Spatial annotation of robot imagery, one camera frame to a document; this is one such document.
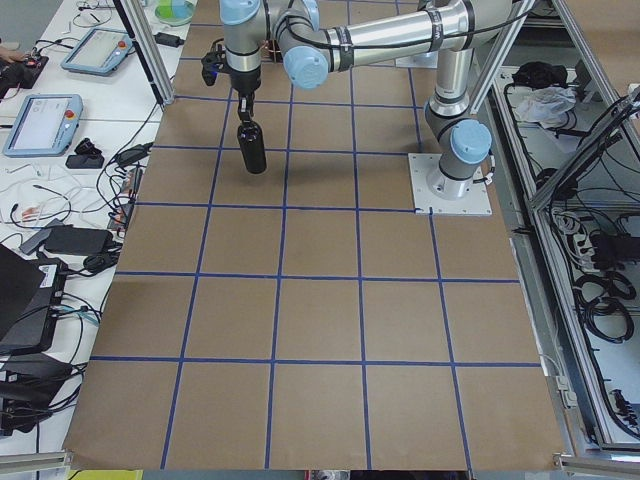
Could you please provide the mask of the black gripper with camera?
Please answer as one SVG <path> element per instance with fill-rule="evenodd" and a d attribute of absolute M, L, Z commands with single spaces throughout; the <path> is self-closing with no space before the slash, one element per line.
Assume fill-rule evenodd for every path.
<path fill-rule="evenodd" d="M 261 70 L 254 69 L 248 72 L 231 70 L 230 81 L 232 88 L 238 94 L 238 116 L 242 128 L 255 128 L 257 123 L 253 120 L 253 107 L 255 92 L 261 86 Z"/>

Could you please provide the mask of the robot arm carrying bottle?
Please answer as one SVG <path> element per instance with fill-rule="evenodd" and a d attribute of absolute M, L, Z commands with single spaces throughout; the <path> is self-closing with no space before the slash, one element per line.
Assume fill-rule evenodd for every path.
<path fill-rule="evenodd" d="M 280 49 L 290 82 L 299 89 L 322 85 L 332 72 L 396 60 L 438 55 L 437 80 L 425 117 L 442 149 L 426 176 L 429 190 L 446 200 L 466 195 L 489 155 L 488 129 L 469 115 L 468 75 L 475 48 L 525 18 L 510 1 L 422 1 L 413 13 L 360 24 L 323 28 L 314 1 L 223 1 L 219 5 L 224 42 L 203 58 L 202 76 L 212 85 L 219 73 L 238 94 L 237 138 L 245 168 L 267 167 L 254 98 L 261 85 L 261 48 Z"/>

